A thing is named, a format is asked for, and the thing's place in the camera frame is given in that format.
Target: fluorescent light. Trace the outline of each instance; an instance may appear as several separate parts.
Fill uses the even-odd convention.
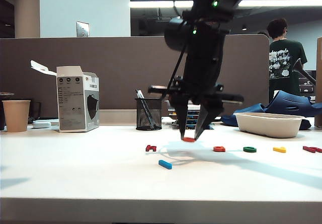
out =
[[[307,7],[322,6],[322,0],[243,0],[239,7]]]
[[[131,1],[131,8],[172,8],[172,1]],[[193,1],[176,1],[177,8],[191,8]],[[238,5],[243,7],[309,7],[322,6],[322,0],[243,0]]]
[[[191,8],[193,1],[176,1],[177,8]],[[131,1],[130,8],[173,8],[173,1]]]

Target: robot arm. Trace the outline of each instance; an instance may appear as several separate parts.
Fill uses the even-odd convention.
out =
[[[191,10],[183,12],[180,19],[171,19],[166,28],[168,47],[180,51],[181,57],[187,53],[184,75],[175,78],[173,74],[168,87],[150,86],[148,92],[169,95],[169,102],[178,116],[181,139],[185,134],[189,100],[201,105],[195,129],[196,140],[223,112],[223,102],[240,103],[244,100],[240,95],[220,93],[223,86],[216,85],[224,39],[229,33],[220,29],[220,23],[233,19],[240,1],[194,0]]]

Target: gray cubicle partition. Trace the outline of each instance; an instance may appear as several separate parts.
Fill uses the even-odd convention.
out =
[[[225,113],[267,104],[268,53],[264,35],[227,35],[218,82],[224,84],[224,92],[242,94],[245,102],[225,103]],[[100,109],[135,109],[135,89],[148,97],[149,85],[166,86],[179,54],[163,37],[0,39],[0,91],[41,102],[42,117],[57,116],[55,77],[31,69],[30,60],[51,71],[80,65],[100,78]],[[183,59],[178,74],[184,63]]]
[[[317,39],[315,102],[322,102],[322,37]],[[315,127],[322,127],[322,114],[315,116]]]

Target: green led light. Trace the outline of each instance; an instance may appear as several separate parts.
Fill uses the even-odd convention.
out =
[[[218,1],[213,1],[211,4],[213,7],[216,7],[218,5]]]

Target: pen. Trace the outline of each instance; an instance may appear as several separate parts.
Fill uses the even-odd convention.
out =
[[[141,103],[142,103],[142,105],[143,105],[143,109],[144,109],[145,114],[146,114],[146,117],[147,117],[147,119],[148,119],[148,121],[149,121],[150,128],[151,128],[151,129],[153,129],[153,128],[154,128],[154,126],[155,126],[155,124],[154,124],[154,120],[153,120],[153,117],[152,117],[152,115],[151,115],[151,113],[150,113],[150,110],[149,110],[149,108],[148,108],[148,105],[147,105],[146,101],[145,101],[145,100],[143,100],[143,99],[144,99],[144,96],[143,96],[143,94],[142,94],[142,91],[141,91],[141,90],[138,90],[138,89],[136,89],[135,91],[136,91],[136,95],[137,95],[137,97],[138,97],[138,98],[140,98],[140,99],[142,99],[142,100],[141,100]]]

